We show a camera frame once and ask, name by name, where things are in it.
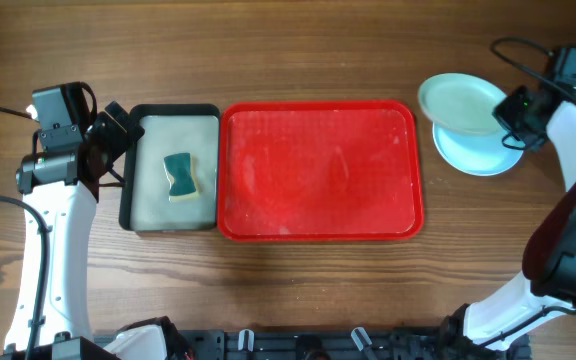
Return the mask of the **light blue front plate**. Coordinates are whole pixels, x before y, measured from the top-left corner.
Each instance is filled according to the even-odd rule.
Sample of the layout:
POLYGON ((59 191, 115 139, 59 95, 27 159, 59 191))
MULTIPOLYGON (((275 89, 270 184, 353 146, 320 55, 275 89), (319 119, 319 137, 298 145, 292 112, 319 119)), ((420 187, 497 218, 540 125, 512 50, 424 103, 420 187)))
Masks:
POLYGON ((510 139, 514 148, 502 143, 506 132, 488 135, 465 135, 455 133, 434 124, 432 136, 435 147, 442 158, 455 169, 474 176, 494 176, 508 171, 521 159, 521 142, 510 139))

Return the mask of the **teal plate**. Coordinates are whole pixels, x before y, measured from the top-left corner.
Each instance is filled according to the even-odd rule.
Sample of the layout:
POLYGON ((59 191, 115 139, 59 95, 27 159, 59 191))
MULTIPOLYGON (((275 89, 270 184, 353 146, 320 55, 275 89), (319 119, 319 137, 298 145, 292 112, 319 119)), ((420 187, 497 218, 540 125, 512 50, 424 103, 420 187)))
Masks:
POLYGON ((506 94, 482 78, 438 74, 420 85, 417 98, 423 114, 446 130, 464 135, 491 135, 501 130, 493 110, 506 94))

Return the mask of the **green yellow sponge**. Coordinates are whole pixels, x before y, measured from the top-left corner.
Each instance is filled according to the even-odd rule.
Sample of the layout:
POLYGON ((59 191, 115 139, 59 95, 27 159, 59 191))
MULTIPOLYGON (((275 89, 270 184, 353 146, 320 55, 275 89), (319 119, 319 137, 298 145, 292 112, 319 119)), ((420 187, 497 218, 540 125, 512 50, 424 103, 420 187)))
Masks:
POLYGON ((190 153, 177 153, 164 158, 164 170, 170 185, 170 202, 196 198, 200 194, 194 171, 194 161, 190 153))

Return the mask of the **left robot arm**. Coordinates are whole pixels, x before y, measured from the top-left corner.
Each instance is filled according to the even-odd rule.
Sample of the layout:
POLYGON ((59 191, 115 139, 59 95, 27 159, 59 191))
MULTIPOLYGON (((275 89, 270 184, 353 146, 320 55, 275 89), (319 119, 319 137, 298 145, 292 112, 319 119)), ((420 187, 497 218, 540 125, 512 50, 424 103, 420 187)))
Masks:
POLYGON ((144 134, 117 103, 91 123, 72 118, 66 147, 49 147, 42 129, 17 171, 26 238, 20 292, 4 340, 11 359, 185 359, 192 350, 167 317, 122 328, 106 346, 94 343, 88 314, 88 243, 99 180, 144 134))

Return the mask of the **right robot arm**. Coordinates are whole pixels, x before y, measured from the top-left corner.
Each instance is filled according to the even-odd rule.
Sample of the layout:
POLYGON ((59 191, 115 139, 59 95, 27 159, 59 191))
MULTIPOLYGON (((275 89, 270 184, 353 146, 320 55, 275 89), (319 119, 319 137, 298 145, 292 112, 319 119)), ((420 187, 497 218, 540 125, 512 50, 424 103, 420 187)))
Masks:
POLYGON ((509 136, 530 147, 554 145, 566 193, 530 237, 521 271, 444 319, 434 345, 444 359, 509 357, 515 341, 530 331, 576 316, 576 88, 532 92, 521 86, 493 115, 509 136))

